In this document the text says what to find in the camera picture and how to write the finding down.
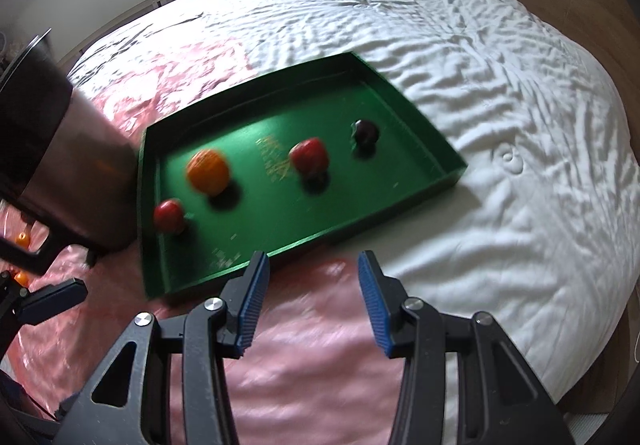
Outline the small orange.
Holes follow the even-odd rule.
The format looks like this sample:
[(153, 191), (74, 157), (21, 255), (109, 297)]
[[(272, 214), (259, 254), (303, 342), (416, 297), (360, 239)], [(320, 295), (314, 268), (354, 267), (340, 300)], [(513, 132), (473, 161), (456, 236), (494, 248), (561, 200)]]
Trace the small orange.
[(14, 280), (24, 288), (29, 287), (30, 280), (28, 275), (25, 272), (17, 272), (14, 275)]

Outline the smooth orange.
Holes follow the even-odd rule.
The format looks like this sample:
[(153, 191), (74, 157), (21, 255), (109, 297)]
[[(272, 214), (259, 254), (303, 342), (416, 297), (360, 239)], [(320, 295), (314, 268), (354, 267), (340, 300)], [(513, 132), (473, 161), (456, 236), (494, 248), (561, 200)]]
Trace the smooth orange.
[(15, 237), (15, 243), (17, 244), (17, 246), (25, 250), (29, 249), (31, 241), (32, 237), (30, 237), (30, 234), (27, 231), (22, 231)]

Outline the red apple with stem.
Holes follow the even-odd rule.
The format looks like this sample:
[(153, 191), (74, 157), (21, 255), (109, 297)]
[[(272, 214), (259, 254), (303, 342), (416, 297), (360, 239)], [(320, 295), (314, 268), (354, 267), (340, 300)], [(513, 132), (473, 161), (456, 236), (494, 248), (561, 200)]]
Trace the red apple with stem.
[(176, 198), (171, 198), (155, 205), (153, 223), (160, 233), (175, 234), (183, 231), (186, 228), (186, 213), (182, 203)]

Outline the large textured orange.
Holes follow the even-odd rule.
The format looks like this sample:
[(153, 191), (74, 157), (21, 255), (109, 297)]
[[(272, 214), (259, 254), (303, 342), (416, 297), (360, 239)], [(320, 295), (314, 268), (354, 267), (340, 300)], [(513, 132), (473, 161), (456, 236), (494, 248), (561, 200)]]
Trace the large textured orange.
[(186, 179), (202, 194), (217, 196), (230, 183), (230, 165), (220, 151), (202, 149), (195, 153), (186, 165)]

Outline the dark plum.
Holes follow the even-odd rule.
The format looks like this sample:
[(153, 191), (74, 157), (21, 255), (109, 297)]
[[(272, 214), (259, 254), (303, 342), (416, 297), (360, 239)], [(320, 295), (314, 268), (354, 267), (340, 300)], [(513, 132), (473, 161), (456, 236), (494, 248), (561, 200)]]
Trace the dark plum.
[(352, 142), (356, 147), (373, 147), (380, 139), (380, 129), (367, 119), (358, 119), (352, 124)]

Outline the dark red apple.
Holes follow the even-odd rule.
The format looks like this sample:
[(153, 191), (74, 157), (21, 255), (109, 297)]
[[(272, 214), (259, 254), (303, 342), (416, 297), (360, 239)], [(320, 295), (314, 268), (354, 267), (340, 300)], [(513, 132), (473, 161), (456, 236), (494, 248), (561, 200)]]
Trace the dark red apple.
[(302, 140), (288, 152), (288, 159), (300, 176), (310, 177), (329, 168), (329, 153), (319, 137)]

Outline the pink plastic sheet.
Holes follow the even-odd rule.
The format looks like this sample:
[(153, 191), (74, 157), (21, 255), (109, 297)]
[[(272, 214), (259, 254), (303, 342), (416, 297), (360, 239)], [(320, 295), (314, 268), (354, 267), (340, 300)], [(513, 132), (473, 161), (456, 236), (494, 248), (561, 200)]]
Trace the pink plastic sheet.
[[(196, 44), (119, 58), (102, 68), (82, 64), (72, 79), (120, 131), (138, 140), (155, 120), (258, 72), (237, 47)], [(357, 254), (372, 249), (409, 290), (434, 297), (434, 265), (403, 269), (400, 261), (417, 243), (433, 250), (457, 206), (457, 191), (450, 190), (343, 249), (280, 260), (253, 346), (226, 365), (243, 443), (387, 441), (401, 365), (374, 343), (357, 283)], [(134, 315), (149, 311), (166, 318), (186, 313), (195, 302), (193, 295), (148, 300), (137, 245), (93, 267), (84, 251), (67, 248), (47, 282), (72, 277), (87, 283), (87, 300), (52, 321), (23, 328), (9, 348), (15, 379), (47, 409), (84, 385)]]

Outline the green tray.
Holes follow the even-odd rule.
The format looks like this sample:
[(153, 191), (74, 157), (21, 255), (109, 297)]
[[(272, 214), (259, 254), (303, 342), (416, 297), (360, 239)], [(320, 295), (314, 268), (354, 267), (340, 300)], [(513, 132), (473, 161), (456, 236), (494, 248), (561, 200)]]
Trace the green tray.
[[(356, 147), (352, 124), (380, 139)], [(300, 176), (288, 159), (319, 137), (329, 168)], [(202, 149), (220, 151), (227, 188), (206, 196), (186, 179)], [(353, 53), (273, 71), (201, 99), (151, 124), (139, 153), (142, 279), (151, 299), (186, 295), (239, 274), (257, 251), (289, 257), (385, 222), (454, 186), (465, 161), (397, 88)], [(176, 198), (186, 228), (164, 234), (155, 205)]]

